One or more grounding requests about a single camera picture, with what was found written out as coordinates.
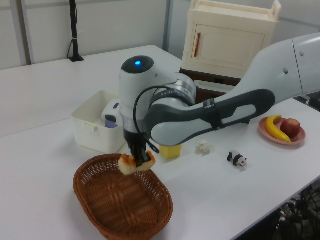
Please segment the brown woven basket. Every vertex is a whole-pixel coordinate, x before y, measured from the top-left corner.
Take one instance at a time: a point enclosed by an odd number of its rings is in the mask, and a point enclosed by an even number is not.
[[[74,192],[108,240],[150,239],[170,221],[172,198],[151,170],[123,175],[120,157],[105,154],[85,162],[74,175]]]

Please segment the white container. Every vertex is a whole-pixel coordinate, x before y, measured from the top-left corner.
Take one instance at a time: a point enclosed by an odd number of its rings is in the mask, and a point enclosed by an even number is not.
[[[123,127],[107,128],[101,117],[108,103],[116,98],[119,98],[119,95],[99,91],[71,114],[75,141],[79,145],[112,154],[126,142]]]
[[[242,79],[257,53],[273,43],[282,6],[272,9],[192,0],[184,70]]]

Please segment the toy panda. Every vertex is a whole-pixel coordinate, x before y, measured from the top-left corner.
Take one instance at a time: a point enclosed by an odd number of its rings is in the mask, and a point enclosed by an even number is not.
[[[241,167],[247,166],[247,159],[244,158],[238,151],[236,150],[231,150],[229,152],[228,157],[226,158],[229,162],[233,160],[233,165],[238,166],[238,164]]]

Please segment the red apple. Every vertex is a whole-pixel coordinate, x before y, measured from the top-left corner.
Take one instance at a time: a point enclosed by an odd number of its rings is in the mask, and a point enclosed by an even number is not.
[[[288,118],[281,123],[280,130],[287,134],[289,138],[294,138],[300,133],[300,122],[293,118]]]

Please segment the toast piece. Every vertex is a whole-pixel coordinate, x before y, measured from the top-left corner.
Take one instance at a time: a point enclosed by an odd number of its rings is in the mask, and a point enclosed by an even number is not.
[[[156,158],[152,155],[151,151],[146,151],[146,153],[149,154],[151,160],[138,167],[133,155],[128,156],[126,154],[122,154],[118,161],[120,172],[122,172],[123,175],[131,175],[137,171],[148,171],[151,169],[156,163]]]

